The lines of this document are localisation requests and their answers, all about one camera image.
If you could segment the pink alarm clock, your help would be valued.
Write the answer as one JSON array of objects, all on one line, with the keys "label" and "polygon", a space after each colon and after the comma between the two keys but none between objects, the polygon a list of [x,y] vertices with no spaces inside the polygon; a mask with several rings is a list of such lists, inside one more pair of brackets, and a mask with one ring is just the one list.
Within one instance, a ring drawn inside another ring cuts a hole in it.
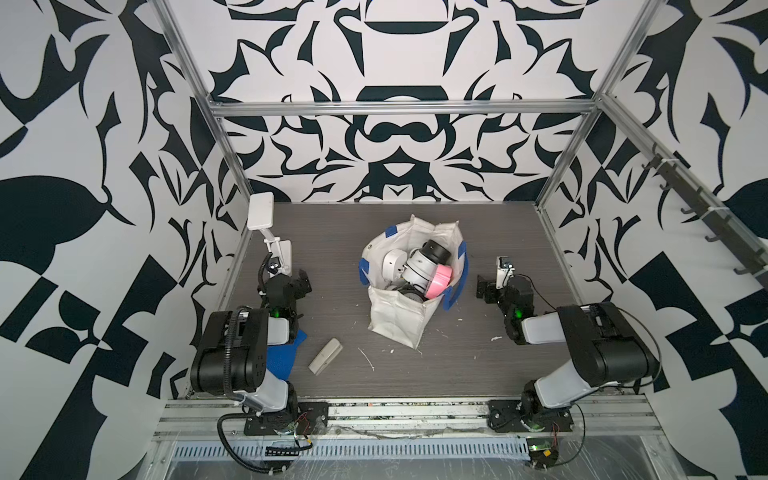
[{"label": "pink alarm clock", "polygon": [[438,264],[424,292],[427,300],[443,294],[451,283],[453,269],[450,265]]}]

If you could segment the white canvas bag blue handles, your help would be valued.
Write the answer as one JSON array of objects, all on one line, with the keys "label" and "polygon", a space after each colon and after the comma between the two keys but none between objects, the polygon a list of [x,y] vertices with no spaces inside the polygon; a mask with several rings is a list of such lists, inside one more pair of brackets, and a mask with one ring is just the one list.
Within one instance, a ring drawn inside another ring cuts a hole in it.
[{"label": "white canvas bag blue handles", "polygon": [[369,329],[416,349],[434,313],[450,310],[466,284],[460,224],[411,216],[391,225],[364,247],[358,274],[371,302]]}]

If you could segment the black alarm clock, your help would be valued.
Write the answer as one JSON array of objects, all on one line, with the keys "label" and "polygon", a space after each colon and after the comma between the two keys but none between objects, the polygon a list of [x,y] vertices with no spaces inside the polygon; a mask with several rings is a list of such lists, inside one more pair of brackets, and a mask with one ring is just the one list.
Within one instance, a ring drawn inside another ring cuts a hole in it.
[{"label": "black alarm clock", "polygon": [[447,265],[452,253],[434,240],[427,240],[419,249],[421,254],[435,264]]}]

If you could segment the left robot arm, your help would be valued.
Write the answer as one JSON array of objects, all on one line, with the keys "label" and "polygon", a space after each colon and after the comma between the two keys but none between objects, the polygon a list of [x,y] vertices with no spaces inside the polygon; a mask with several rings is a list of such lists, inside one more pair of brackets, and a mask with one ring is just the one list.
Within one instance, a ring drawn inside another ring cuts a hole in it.
[{"label": "left robot arm", "polygon": [[296,419],[298,401],[288,377],[306,338],[297,301],[311,291],[305,271],[295,278],[278,274],[260,284],[259,307],[212,313],[192,362],[192,389],[232,400],[262,418]]}]

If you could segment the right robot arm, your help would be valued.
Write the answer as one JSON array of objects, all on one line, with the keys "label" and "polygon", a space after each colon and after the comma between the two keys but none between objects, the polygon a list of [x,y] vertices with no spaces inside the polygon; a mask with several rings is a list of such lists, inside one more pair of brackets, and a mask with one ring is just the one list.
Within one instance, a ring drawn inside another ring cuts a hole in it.
[{"label": "right robot arm", "polygon": [[661,355],[651,349],[611,302],[553,307],[537,315],[534,283],[506,272],[492,281],[477,278],[476,296],[496,304],[507,336],[517,345],[564,344],[569,359],[548,375],[527,382],[520,398],[488,402],[488,425],[496,432],[569,429],[577,401],[604,387],[653,381]]}]

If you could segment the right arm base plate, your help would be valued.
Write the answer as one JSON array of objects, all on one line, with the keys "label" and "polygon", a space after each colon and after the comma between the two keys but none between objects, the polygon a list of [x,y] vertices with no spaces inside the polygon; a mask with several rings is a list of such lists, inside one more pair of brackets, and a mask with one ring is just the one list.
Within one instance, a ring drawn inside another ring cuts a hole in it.
[{"label": "right arm base plate", "polygon": [[535,399],[494,399],[487,402],[488,427],[497,433],[571,432],[573,418],[567,408],[550,409]]}]

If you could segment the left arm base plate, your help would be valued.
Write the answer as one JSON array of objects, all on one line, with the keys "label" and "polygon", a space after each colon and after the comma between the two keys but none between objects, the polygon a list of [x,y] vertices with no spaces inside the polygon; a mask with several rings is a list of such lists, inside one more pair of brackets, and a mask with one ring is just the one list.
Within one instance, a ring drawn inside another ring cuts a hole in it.
[{"label": "left arm base plate", "polygon": [[247,419],[246,436],[304,436],[323,430],[329,416],[328,402],[298,402],[279,412],[264,413]]}]

